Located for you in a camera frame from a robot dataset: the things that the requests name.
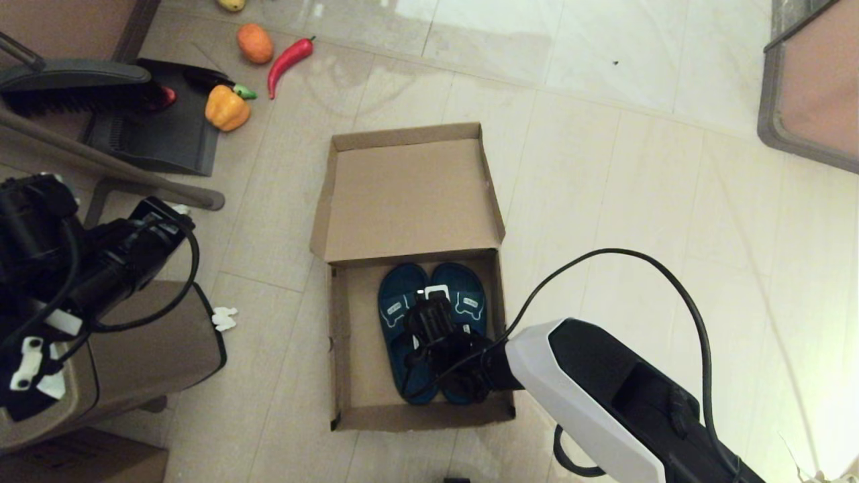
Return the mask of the dark blue rubber slipper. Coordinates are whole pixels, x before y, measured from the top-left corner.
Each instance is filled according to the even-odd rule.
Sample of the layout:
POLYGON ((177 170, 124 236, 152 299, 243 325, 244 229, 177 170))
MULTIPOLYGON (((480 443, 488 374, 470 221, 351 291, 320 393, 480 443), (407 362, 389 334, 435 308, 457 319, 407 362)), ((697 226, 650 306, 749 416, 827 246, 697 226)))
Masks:
POLYGON ((378 288, 378 315, 389 366, 400 397, 411 405, 426 405, 438 394, 438 386, 430 385, 436 378, 426 358, 414 358, 420 344, 414 336, 406 333, 405 320, 410 308, 416 303, 418 290, 429 284, 429 276, 423 267, 414 264, 396 266, 387 273, 378 288))
POLYGON ((439 371, 471 354, 487 339, 486 293, 481 279, 467 266, 442 263, 432 273, 432 285, 448 288, 454 332, 440 343, 439 371))

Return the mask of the brown cardboard shoe box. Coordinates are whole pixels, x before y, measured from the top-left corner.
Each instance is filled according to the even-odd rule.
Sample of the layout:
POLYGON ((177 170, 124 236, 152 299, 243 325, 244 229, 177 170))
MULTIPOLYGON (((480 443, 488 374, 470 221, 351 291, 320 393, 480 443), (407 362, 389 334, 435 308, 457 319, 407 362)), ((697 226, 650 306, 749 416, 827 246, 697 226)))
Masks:
POLYGON ((502 424, 511 391, 457 406, 401 398, 383 339, 378 288, 396 266, 467 266, 486 293, 490 337, 507 327, 505 225, 479 123, 334 135, 311 251, 326 263, 333 432, 435 431, 502 424))

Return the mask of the brown trash bin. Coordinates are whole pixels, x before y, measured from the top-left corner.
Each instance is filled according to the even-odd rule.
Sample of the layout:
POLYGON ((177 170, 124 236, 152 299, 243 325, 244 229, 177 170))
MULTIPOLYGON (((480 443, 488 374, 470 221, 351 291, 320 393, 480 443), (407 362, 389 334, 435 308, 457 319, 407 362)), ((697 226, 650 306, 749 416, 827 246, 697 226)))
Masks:
POLYGON ((193 285, 158 321, 93 334, 64 365, 61 400, 21 422, 0 409, 0 455, 97 425, 212 377, 228 360, 212 314, 205 293, 193 285))

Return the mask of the black dustpan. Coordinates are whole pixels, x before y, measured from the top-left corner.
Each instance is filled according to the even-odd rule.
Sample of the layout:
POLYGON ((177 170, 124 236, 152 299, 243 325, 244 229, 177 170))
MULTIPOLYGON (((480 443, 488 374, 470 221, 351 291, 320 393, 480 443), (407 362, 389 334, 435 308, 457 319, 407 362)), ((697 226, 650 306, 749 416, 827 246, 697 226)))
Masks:
POLYGON ((139 58, 137 65, 175 92, 160 112, 95 114, 85 143, 135 167, 156 173, 210 177, 219 130, 205 118, 209 92, 230 87, 227 74, 210 68, 139 58))

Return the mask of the orange toy bell pepper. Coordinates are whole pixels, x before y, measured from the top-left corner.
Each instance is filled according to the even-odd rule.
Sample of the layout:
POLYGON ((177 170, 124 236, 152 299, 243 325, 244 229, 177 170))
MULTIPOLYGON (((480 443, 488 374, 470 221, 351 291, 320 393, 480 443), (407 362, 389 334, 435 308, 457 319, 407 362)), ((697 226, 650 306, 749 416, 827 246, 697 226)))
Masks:
POLYGON ((209 92, 203 115, 219 131, 229 132, 245 125, 251 112, 252 108, 248 102, 233 92, 233 89, 217 85, 209 92))

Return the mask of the dark toy eggplant green stem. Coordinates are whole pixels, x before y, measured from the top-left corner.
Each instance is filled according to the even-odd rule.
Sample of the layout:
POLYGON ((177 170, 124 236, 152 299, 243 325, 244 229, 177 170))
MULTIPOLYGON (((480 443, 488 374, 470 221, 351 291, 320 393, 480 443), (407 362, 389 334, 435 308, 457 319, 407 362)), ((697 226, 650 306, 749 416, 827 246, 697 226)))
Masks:
POLYGON ((200 68, 188 66, 182 71, 182 76, 189 83, 191 88, 199 92, 209 93, 218 86, 227 87, 234 94, 237 94, 242 100, 255 100, 258 98, 256 92, 252 91, 244 85, 234 82, 226 74, 210 68, 200 68))

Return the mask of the black broom brush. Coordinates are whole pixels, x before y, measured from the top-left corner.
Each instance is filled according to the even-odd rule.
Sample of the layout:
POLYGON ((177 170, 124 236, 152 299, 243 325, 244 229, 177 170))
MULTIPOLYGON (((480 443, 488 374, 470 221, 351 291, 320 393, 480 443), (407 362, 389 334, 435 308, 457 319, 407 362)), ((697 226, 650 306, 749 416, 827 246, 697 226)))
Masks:
POLYGON ((156 112, 153 102, 162 85, 141 66, 99 59, 45 59, 3 33, 0 50, 21 63, 0 70, 0 99, 19 116, 156 112))

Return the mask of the closed brown cardboard carton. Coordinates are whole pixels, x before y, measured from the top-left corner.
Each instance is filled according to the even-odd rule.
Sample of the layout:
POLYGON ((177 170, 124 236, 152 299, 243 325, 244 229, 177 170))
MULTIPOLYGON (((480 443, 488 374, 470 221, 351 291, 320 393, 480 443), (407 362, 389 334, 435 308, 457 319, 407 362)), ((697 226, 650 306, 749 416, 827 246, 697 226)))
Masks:
POLYGON ((0 458, 0 483, 163 483, 162 447, 85 428, 0 458))

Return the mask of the orange toy fruit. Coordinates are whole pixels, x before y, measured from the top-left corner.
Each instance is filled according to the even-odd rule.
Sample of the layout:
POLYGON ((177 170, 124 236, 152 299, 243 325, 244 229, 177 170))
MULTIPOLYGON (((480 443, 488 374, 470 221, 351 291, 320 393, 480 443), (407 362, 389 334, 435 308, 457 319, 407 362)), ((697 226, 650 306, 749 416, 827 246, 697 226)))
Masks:
POLYGON ((241 25, 236 33, 236 40, 243 57, 252 64, 267 64, 274 56, 271 37, 257 23, 241 25))

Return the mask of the red toy chili pepper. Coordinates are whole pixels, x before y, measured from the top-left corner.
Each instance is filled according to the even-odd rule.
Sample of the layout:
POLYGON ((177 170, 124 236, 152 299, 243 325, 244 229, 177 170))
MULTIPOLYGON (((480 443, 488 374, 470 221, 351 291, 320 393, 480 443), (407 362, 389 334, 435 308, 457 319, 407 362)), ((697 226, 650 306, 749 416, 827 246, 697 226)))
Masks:
POLYGON ((294 67, 304 59, 309 58, 314 52, 314 41, 316 36, 301 38, 295 41, 283 51, 271 65, 267 76, 267 93, 270 100, 276 99, 276 87, 280 78, 290 68, 294 67))

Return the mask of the white crumpled plastic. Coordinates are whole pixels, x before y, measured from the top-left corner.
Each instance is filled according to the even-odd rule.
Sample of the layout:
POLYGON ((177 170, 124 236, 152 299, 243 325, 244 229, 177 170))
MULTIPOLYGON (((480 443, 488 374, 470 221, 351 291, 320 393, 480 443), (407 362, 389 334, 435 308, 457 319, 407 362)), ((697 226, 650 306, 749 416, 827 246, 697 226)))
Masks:
POLYGON ((823 474, 822 472, 817 472, 814 475, 807 473, 805 470, 803 470, 800 467, 797 459, 795 458, 795 455, 792 453, 791 446, 789 446, 785 437, 783 437, 780 432, 779 432, 778 436, 781 439, 783 445, 785 446, 785 449, 787 450, 789 457, 791 458, 791 461, 792 461, 793 466, 795 468, 795 477, 797 477, 798 483, 843 483, 843 481, 840 478, 835 479, 835 480, 827 479, 825 477, 825 474, 823 474))

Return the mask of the brown metal tube frame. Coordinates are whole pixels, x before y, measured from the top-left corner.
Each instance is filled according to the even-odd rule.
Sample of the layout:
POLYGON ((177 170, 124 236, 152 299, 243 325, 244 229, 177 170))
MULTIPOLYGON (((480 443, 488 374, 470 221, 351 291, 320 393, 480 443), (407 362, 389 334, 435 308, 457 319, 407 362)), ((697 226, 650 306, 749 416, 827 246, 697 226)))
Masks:
POLYGON ((207 211, 221 210, 226 203, 223 193, 148 173, 4 107, 0 107, 0 165, 28 173, 61 174, 73 184, 81 182, 83 189, 91 193, 84 219, 86 228, 99 222, 113 192, 155 196, 207 211))

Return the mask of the brown table with grey frame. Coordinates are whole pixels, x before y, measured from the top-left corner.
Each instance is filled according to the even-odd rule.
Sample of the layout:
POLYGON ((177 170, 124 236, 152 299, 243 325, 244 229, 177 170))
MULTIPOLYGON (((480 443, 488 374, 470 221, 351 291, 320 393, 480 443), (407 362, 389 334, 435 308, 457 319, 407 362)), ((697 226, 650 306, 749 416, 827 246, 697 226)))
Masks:
POLYGON ((162 0, 0 0, 0 33, 44 58, 134 60, 162 0))
POLYGON ((771 0, 758 137, 859 174, 859 0, 771 0))

